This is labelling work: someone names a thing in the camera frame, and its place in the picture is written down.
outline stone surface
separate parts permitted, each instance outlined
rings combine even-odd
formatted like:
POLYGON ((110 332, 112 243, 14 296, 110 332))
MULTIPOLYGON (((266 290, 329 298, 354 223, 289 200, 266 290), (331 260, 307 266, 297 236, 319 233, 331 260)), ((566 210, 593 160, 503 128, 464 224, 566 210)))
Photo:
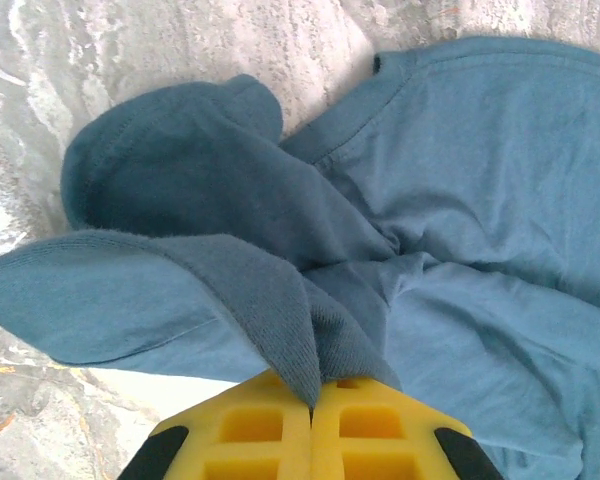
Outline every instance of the stone surface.
MULTIPOLYGON (((476 33, 600 51, 600 0, 0 0, 0 253, 65 228, 62 153, 124 99, 246 72, 289 133, 375 50, 476 33)), ((113 479, 160 418, 227 386, 62 368, 0 330, 0 480, 113 479)))

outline gray ground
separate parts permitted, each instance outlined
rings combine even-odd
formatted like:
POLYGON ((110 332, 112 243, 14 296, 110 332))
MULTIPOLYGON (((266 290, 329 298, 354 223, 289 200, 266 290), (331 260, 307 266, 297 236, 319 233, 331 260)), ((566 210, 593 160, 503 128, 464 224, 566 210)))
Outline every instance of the gray ground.
MULTIPOLYGON (((62 152, 121 100, 247 72, 291 132, 374 50, 475 33, 600 51, 600 0, 0 0, 0 253, 65 228, 62 152)), ((66 369, 0 330, 0 480, 115 478, 159 418, 226 386, 66 369)))

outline yellow object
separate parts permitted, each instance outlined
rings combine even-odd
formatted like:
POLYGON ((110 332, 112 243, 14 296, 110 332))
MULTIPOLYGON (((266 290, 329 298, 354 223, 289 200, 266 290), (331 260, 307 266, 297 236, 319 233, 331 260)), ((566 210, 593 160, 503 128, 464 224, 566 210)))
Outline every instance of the yellow object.
POLYGON ((469 429, 371 379, 325 385, 309 410, 272 372, 165 420, 188 434, 166 480, 457 480, 434 431, 469 429))

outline square hole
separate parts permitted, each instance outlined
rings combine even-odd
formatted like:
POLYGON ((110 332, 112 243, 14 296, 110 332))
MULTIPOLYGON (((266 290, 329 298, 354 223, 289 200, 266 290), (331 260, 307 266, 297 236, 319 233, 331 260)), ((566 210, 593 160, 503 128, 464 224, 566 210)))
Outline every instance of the square hole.
POLYGON ((349 389, 360 388, 360 385, 358 385, 358 383, 352 378, 344 378, 342 380, 338 380, 338 382, 336 383, 336 386, 338 388, 349 388, 349 389))
POLYGON ((400 415, 389 407, 357 406, 340 414, 340 436, 350 438, 405 438, 400 415))
POLYGON ((424 480, 410 455, 345 453, 342 462, 345 480, 424 480))
POLYGON ((237 408, 224 418, 221 442, 279 442, 282 411, 276 408, 237 408))
POLYGON ((208 462, 204 480, 276 480, 278 460, 208 462))

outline crumpled clothing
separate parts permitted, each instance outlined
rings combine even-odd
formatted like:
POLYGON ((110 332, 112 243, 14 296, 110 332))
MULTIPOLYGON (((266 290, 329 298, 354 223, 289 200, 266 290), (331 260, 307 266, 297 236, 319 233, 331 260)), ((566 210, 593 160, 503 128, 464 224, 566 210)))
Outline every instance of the crumpled clothing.
POLYGON ((380 53, 281 134, 246 75, 103 114, 66 154, 74 231, 0 257, 0 325, 68 365, 271 367, 310 406, 371 376, 508 479, 600 479, 600 55, 380 53))

